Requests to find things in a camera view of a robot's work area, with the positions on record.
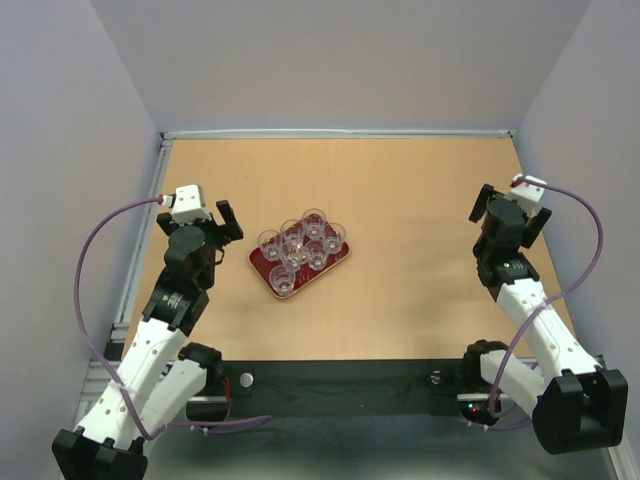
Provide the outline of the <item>clear glass group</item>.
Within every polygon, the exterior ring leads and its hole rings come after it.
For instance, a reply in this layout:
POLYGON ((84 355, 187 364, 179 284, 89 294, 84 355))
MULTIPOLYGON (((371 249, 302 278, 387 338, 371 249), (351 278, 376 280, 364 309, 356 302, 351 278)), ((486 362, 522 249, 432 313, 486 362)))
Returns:
POLYGON ((265 260, 271 263, 278 262, 281 256, 282 237, 277 230, 265 230, 258 235, 258 248, 265 260))
POLYGON ((278 265, 271 270, 268 280, 275 294, 285 298, 294 291, 296 272, 286 265, 278 265))
POLYGON ((281 247, 281 262, 293 272, 299 271, 308 260, 308 251, 301 239, 286 240, 281 247))

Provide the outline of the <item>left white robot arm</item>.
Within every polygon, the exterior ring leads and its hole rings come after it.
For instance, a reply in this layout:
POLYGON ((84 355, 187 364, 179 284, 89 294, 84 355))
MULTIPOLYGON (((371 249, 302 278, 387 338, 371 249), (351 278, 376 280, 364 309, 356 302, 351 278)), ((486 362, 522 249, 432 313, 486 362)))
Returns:
POLYGON ((186 340, 204 312, 224 248, 243 232, 226 201, 224 224, 206 210, 197 185, 180 187, 158 203, 157 223, 168 237, 165 266, 117 368, 96 404, 73 430, 60 431, 52 451, 66 479, 141 479, 145 448, 196 393, 227 388, 219 351, 186 340))

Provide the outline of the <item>clear glass group back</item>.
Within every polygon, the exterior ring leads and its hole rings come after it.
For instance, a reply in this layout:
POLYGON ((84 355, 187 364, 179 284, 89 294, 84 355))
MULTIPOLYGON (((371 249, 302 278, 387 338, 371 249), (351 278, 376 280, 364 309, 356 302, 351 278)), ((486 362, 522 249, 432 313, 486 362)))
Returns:
POLYGON ((296 272, 286 265, 278 265, 271 270, 268 280, 275 294, 285 298, 294 291, 296 272))

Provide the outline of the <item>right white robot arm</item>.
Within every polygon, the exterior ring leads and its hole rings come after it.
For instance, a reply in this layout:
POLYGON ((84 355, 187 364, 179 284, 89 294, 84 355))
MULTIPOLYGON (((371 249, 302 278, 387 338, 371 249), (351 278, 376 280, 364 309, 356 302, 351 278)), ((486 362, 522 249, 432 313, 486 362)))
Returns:
POLYGON ((470 408, 467 418, 486 430, 499 429, 507 414, 500 398, 507 396, 550 454, 615 447, 623 437, 628 382, 581 346, 553 306, 568 292, 547 295, 522 252, 551 216, 540 204, 550 188, 523 174, 506 193, 484 185, 469 215, 481 225, 473 247, 479 280, 518 330, 509 344, 468 346, 461 381, 472 390, 488 385, 490 393, 486 406, 470 408))

